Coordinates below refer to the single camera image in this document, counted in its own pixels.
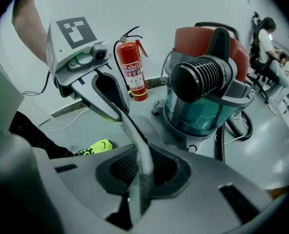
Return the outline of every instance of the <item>person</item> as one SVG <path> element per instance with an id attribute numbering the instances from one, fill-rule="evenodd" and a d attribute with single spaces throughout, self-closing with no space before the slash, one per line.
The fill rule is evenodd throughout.
<path id="1" fill-rule="evenodd" d="M 283 71 L 284 71 L 284 73 L 285 73 L 285 75 L 289 81 L 289 59 L 288 59 L 287 55 L 284 53 L 282 53 L 280 55 L 280 59 L 281 59 L 282 69 L 283 69 Z M 289 94 L 289 86 L 287 88 L 282 87 L 279 90 L 279 93 L 276 96 L 276 98 L 274 98 L 275 95 L 273 97 L 269 98 L 270 105 L 268 107 L 274 114 L 279 113 L 278 106 L 288 94 Z"/>
<path id="2" fill-rule="evenodd" d="M 266 63 L 269 56 L 272 56 L 275 59 L 269 65 L 269 69 L 278 77 L 278 83 L 275 83 L 266 91 L 268 98 L 272 97 L 281 87 L 289 87 L 289 80 L 279 66 L 279 63 L 281 62 L 281 51 L 274 49 L 269 37 L 275 29 L 276 24 L 272 18 L 266 17 L 262 21 L 259 21 L 257 29 L 253 33 L 253 43 L 251 48 L 251 59 L 258 59 L 260 63 Z"/>
<path id="3" fill-rule="evenodd" d="M 47 32 L 42 26 L 41 18 L 35 6 L 35 0 L 15 0 L 12 24 L 25 46 L 39 60 L 47 64 L 45 55 Z M 15 114 L 9 131 L 28 140 L 31 146 L 44 149 L 50 159 L 88 155 L 109 151 L 113 148 L 111 141 L 103 139 L 89 148 L 73 154 L 67 148 L 56 145 L 21 112 Z"/>

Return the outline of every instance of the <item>fire extinguisher label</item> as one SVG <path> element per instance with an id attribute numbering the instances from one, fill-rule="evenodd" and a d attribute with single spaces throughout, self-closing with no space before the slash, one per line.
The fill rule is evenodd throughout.
<path id="1" fill-rule="evenodd" d="M 122 65 L 126 81 L 131 90 L 140 90 L 145 86 L 144 78 L 138 61 Z"/>

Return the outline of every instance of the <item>floor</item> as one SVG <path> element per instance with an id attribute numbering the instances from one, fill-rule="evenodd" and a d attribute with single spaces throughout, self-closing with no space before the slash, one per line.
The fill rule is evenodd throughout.
<path id="1" fill-rule="evenodd" d="M 130 114 L 145 116 L 158 131 L 151 109 L 155 101 L 165 98 L 166 90 L 165 87 L 155 88 L 149 90 L 148 94 L 148 99 L 143 102 L 131 101 Z M 83 110 L 50 120 L 41 125 L 40 129 L 47 134 L 51 129 L 65 127 Z M 264 190 L 289 185 L 289 113 L 274 115 L 258 96 L 246 108 L 246 112 L 253 123 L 253 135 L 249 140 L 237 140 L 226 145 L 227 165 Z M 68 128 L 51 132 L 49 138 L 74 153 L 105 138 L 118 146 L 131 143 L 120 123 L 107 121 L 89 110 Z M 227 129 L 225 142 L 232 139 L 234 137 Z M 212 136 L 202 142 L 198 154 L 213 156 L 214 146 Z"/>

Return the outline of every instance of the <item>red fire extinguisher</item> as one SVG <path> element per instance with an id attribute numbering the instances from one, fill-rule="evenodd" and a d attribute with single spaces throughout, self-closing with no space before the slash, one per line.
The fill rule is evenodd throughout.
<path id="1" fill-rule="evenodd" d="M 128 41 L 127 38 L 130 37 L 128 33 L 130 33 L 130 31 L 121 37 L 120 42 L 122 44 L 116 48 L 116 52 L 122 65 L 123 76 L 125 76 L 124 78 L 127 81 L 133 98 L 135 101 L 143 101 L 147 99 L 148 93 L 141 67 L 139 48 L 145 57 L 148 57 L 148 55 L 139 40 L 135 42 Z"/>

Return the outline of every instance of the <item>fire extinguisher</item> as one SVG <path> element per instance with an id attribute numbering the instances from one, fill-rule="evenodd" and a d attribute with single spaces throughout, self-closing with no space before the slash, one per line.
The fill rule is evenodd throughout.
<path id="1" fill-rule="evenodd" d="M 116 64 L 124 77 L 127 90 L 130 91 L 132 97 L 135 101 L 143 101 L 148 97 L 147 89 L 146 89 L 146 81 L 144 78 L 143 70 L 141 67 L 140 53 L 139 48 L 142 50 L 142 53 L 145 57 L 148 57 L 144 48 L 142 47 L 139 40 L 128 41 L 128 37 L 139 37 L 138 35 L 130 36 L 128 35 L 134 29 L 139 28 L 139 26 L 131 29 L 127 33 L 125 33 L 120 40 L 116 41 L 113 48 L 114 58 Z M 116 53 L 119 56 L 120 63 L 122 65 L 122 69 L 120 68 Z"/>

